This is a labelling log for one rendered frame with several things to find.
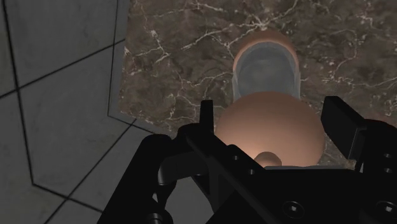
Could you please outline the copper and grey round bottle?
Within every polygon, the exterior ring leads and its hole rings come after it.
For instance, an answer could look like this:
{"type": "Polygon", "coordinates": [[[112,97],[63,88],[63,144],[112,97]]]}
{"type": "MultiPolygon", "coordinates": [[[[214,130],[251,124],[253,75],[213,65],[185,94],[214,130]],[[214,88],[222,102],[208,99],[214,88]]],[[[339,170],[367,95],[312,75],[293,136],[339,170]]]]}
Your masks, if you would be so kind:
{"type": "Polygon", "coordinates": [[[243,39],[233,62],[233,102],[215,129],[262,167],[316,165],[324,129],[300,98],[298,57],[289,39],[273,30],[243,39]]]}

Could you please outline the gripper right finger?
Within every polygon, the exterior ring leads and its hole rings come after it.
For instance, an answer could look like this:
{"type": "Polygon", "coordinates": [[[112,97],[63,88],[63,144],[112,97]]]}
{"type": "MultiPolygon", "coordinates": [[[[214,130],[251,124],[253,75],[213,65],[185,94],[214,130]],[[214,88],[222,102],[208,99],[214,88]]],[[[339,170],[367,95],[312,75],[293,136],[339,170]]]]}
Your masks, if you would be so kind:
{"type": "Polygon", "coordinates": [[[338,96],[324,98],[321,123],[355,171],[397,174],[397,127],[363,118],[338,96]]]}

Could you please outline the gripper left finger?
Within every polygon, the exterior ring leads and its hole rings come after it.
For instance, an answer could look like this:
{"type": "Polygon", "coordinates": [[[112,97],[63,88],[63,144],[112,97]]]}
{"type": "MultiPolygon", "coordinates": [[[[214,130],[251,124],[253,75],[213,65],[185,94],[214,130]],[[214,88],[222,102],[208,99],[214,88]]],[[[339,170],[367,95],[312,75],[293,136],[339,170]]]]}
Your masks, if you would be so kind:
{"type": "Polygon", "coordinates": [[[262,168],[214,135],[213,103],[203,100],[200,119],[176,138],[145,137],[97,224],[174,224],[167,199],[178,180],[193,178],[214,214],[206,224],[270,224],[270,214],[249,195],[262,168]]]}

